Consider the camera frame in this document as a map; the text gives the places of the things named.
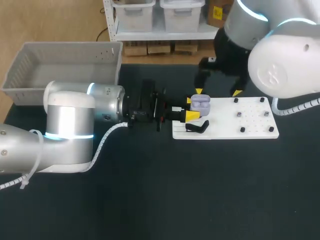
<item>sticker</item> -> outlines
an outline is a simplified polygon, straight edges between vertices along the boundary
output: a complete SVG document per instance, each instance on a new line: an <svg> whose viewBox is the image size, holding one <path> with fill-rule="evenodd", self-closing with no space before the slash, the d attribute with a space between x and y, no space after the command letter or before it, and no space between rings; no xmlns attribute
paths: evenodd
<svg viewBox="0 0 320 240"><path fill-rule="evenodd" d="M222 20L223 9L222 7L214 6L213 7L213 18Z"/></svg>

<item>yellow fingertip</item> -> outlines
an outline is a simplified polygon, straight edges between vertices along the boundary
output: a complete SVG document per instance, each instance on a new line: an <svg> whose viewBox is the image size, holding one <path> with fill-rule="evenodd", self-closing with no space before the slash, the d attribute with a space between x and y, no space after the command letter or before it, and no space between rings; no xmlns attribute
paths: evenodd
<svg viewBox="0 0 320 240"><path fill-rule="evenodd" d="M235 97L237 96L238 94L242 93L243 91L242 90L235 90L232 97Z"/></svg>
<svg viewBox="0 0 320 240"><path fill-rule="evenodd" d="M202 93L202 90L203 90L202 88L196 88L196 89L195 89L195 91L196 91L197 94L201 94L201 93Z"/></svg>

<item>gray plastic bin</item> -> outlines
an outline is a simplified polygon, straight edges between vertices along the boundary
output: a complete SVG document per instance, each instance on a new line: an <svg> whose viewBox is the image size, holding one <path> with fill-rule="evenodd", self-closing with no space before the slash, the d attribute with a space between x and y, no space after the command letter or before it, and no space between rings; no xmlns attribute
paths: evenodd
<svg viewBox="0 0 320 240"><path fill-rule="evenodd" d="M43 105L51 81L117 85L122 42L26 42L2 91L16 105Z"/></svg>

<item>cardboard box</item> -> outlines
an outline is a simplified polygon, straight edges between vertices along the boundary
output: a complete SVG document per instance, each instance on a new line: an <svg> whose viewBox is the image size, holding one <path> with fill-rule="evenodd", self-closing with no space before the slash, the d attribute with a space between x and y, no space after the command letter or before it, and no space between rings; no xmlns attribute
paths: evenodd
<svg viewBox="0 0 320 240"><path fill-rule="evenodd" d="M169 54L170 41L148 41L148 54Z"/></svg>
<svg viewBox="0 0 320 240"><path fill-rule="evenodd" d="M207 23L222 28L227 20L234 0L210 0Z"/></svg>
<svg viewBox="0 0 320 240"><path fill-rule="evenodd" d="M175 41L174 53L175 54L185 54L193 55L198 51L198 41L197 40L179 40Z"/></svg>
<svg viewBox="0 0 320 240"><path fill-rule="evenodd" d="M145 56L147 55L146 41L124 41L123 53L125 56Z"/></svg>

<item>screw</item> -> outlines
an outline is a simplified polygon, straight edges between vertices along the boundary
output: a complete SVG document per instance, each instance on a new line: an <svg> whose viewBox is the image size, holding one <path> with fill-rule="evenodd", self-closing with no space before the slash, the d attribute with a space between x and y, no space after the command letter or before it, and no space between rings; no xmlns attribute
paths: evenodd
<svg viewBox="0 0 320 240"><path fill-rule="evenodd" d="M7 150L2 150L1 155L2 156L7 156L8 155L8 151Z"/></svg>

